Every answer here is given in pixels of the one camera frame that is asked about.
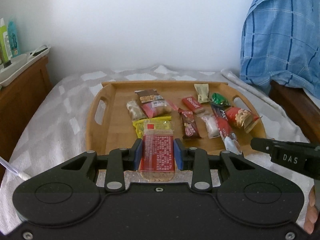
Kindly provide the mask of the right hand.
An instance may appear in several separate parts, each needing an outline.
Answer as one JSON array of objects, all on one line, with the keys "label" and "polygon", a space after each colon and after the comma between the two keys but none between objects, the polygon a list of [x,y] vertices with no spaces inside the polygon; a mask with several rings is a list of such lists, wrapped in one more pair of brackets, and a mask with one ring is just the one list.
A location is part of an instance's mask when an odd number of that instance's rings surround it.
[{"label": "right hand", "polygon": [[304,230],[308,234],[313,233],[315,229],[315,224],[318,219],[318,210],[315,204],[316,204],[316,196],[315,196],[315,187],[313,186],[309,192],[309,203],[307,206],[307,211],[306,211],[305,221],[304,221]]}]

